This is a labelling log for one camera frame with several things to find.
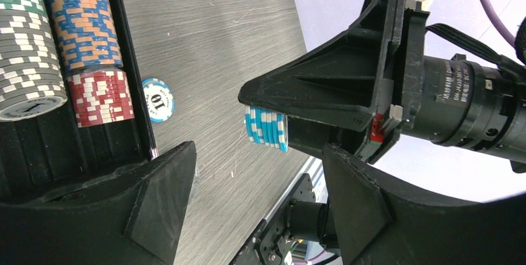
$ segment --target black bracket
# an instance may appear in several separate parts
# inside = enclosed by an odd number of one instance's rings
[[[309,174],[301,175],[268,223],[261,220],[230,265],[284,265],[283,260],[294,243],[287,228],[287,207],[294,201],[316,201]]]

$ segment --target hole in black cylinder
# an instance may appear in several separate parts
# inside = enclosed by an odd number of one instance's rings
[[[499,133],[499,130],[496,128],[490,128],[488,131],[486,131],[486,136],[488,137],[495,137]]]

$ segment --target black tray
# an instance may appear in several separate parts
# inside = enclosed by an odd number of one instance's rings
[[[132,36],[122,0],[109,0],[135,119],[77,128],[71,101],[34,119],[0,123],[0,202],[46,200],[71,189],[71,182],[87,181],[126,164],[140,164],[156,156]]]

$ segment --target blue and white poker chip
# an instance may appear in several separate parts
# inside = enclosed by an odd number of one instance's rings
[[[261,109],[245,107],[245,124],[250,141],[288,151],[287,116]]]
[[[166,121],[174,113],[176,102],[168,85],[156,78],[143,81],[146,107],[153,122]]]

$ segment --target printed label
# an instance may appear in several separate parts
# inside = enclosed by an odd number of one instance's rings
[[[470,67],[466,64],[451,65],[449,61],[445,61],[444,67],[435,101],[467,107],[473,85]]]

